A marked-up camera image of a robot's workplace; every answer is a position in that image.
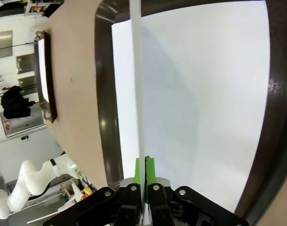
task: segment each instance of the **screw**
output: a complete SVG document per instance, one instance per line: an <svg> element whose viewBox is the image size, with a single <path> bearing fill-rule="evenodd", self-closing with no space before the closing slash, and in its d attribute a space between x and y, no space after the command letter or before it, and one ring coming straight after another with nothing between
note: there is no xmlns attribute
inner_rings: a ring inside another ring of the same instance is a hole
<svg viewBox="0 0 287 226"><path fill-rule="evenodd" d="M154 191L159 190L159 186L158 186L158 185L154 185L154 186L153 186L153 190L154 190Z"/></svg>
<svg viewBox="0 0 287 226"><path fill-rule="evenodd" d="M105 196L110 196L111 195L111 192L105 192Z"/></svg>
<svg viewBox="0 0 287 226"><path fill-rule="evenodd" d="M179 194L180 194L180 195L185 195L185 193L186 193L185 190L180 190L180 191L179 191Z"/></svg>

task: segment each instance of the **beige table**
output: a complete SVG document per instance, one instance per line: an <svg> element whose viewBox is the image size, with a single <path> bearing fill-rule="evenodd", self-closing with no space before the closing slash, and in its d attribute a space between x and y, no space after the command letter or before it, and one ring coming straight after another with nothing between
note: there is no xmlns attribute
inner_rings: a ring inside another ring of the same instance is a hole
<svg viewBox="0 0 287 226"><path fill-rule="evenodd" d="M94 40L100 2L66 0L48 20L58 113L48 128L98 189L113 182L106 180L97 107Z"/></svg>

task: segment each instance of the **yellow object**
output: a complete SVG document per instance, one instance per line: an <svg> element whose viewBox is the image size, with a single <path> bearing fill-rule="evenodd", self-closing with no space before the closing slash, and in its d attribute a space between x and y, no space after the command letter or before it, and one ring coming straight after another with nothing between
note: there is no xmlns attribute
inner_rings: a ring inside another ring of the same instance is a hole
<svg viewBox="0 0 287 226"><path fill-rule="evenodd" d="M83 190L87 195L92 195L92 190L90 189L90 187L85 187Z"/></svg>

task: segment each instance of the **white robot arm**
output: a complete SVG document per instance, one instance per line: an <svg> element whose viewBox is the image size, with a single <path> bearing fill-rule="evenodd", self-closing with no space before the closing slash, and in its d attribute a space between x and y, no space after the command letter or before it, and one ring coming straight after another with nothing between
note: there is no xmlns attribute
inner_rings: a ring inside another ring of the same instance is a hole
<svg viewBox="0 0 287 226"><path fill-rule="evenodd" d="M0 219L7 219L11 211L21 210L31 194L42 194L51 180L63 174L74 178L79 178L80 174L67 154L45 162L40 171L36 170L32 161L25 160L11 195L8 196L6 191L0 190Z"/></svg>

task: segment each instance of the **white board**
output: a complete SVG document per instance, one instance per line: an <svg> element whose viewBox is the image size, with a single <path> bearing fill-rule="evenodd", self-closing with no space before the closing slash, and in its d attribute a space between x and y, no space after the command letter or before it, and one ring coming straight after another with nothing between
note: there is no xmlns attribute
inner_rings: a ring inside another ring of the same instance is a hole
<svg viewBox="0 0 287 226"><path fill-rule="evenodd" d="M144 152L172 188L190 186L234 211L257 149L270 67L265 1L142 18ZM112 26L125 177L138 138L130 21Z"/></svg>

